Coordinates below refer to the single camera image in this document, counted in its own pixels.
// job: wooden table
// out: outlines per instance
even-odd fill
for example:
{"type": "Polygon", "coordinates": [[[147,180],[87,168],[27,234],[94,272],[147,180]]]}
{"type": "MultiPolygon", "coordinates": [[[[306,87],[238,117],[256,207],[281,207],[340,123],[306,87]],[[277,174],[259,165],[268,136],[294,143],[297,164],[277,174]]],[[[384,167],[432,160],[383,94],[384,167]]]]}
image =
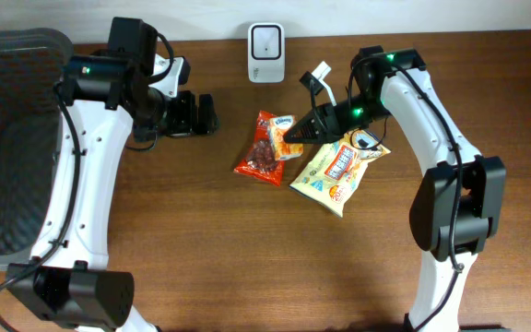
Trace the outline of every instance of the wooden table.
{"type": "MultiPolygon", "coordinates": [[[[174,42],[192,66],[186,88],[212,93],[222,127],[211,137],[164,138],[151,153],[123,155],[109,269],[134,274],[135,305],[149,322],[205,331],[402,322],[418,284],[408,211],[421,176],[394,119],[385,140],[393,153],[371,164],[343,219],[289,190],[318,147],[287,163],[281,187],[232,173],[259,110],[305,114],[309,95],[298,80],[322,60],[343,100],[349,61],[375,44],[416,47],[458,127],[508,170],[499,233],[470,271],[461,325],[531,331],[531,31],[290,39],[285,81],[264,85],[247,78],[245,41],[174,42]]],[[[382,124],[372,130],[380,135],[382,124]]],[[[0,308],[20,330],[56,330],[7,293],[0,308]]]]}

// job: white wall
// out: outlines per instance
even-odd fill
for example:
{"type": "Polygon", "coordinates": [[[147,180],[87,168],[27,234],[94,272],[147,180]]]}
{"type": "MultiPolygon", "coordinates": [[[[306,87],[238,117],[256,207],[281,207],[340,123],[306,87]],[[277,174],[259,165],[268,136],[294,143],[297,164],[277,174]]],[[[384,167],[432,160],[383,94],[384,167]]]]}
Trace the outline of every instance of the white wall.
{"type": "Polygon", "coordinates": [[[170,40],[244,38],[249,22],[288,37],[531,29],[531,0],[0,0],[0,30],[55,28],[106,42],[114,16],[142,18],[170,40]]]}

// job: white snack bag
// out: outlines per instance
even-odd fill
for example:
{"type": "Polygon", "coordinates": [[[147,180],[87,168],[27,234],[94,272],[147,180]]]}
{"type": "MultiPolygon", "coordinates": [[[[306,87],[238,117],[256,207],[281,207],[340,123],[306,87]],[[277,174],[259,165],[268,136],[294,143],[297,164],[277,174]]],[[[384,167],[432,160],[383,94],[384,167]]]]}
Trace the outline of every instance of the white snack bag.
{"type": "Polygon", "coordinates": [[[343,206],[358,189],[368,163],[391,152],[382,144],[371,150],[354,148],[350,143],[352,133],[353,143],[358,148],[360,143],[364,148],[378,143],[364,130],[350,131],[337,142],[322,145],[313,160],[290,184],[292,189],[319,202],[339,217],[343,217],[343,206]]]}

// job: red snack bag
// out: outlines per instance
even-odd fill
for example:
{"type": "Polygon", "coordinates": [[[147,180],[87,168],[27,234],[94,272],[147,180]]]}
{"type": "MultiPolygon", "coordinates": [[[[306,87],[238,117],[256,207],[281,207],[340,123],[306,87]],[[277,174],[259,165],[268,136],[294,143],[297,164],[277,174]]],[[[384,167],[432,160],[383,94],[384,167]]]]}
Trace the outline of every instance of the red snack bag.
{"type": "Polygon", "coordinates": [[[247,156],[235,167],[236,173],[251,175],[256,179],[280,186],[284,173],[284,161],[274,159],[274,150],[269,142],[267,126],[274,114],[260,111],[257,116],[254,144],[247,156]]]}

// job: snack bag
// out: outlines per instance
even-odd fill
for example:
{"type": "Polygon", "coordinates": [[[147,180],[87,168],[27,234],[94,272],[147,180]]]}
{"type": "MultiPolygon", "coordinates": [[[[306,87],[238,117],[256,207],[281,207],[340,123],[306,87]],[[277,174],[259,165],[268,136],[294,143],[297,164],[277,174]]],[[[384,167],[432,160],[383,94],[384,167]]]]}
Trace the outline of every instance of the snack bag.
{"type": "Polygon", "coordinates": [[[294,115],[280,116],[269,119],[267,133],[274,149],[275,160],[289,160],[300,157],[304,151],[302,144],[284,142],[284,134],[296,123],[294,115]]]}
{"type": "Polygon", "coordinates": [[[343,206],[358,189],[368,163],[390,153],[383,145],[372,150],[357,148],[375,145],[378,140],[364,130],[350,131],[335,143],[324,144],[290,187],[343,217],[343,206]]]}
{"type": "Polygon", "coordinates": [[[251,175],[256,179],[280,186],[284,173],[284,161],[274,159],[274,150],[267,134],[269,120],[275,117],[274,114],[268,112],[259,112],[254,144],[245,159],[235,167],[234,172],[251,175]]]}

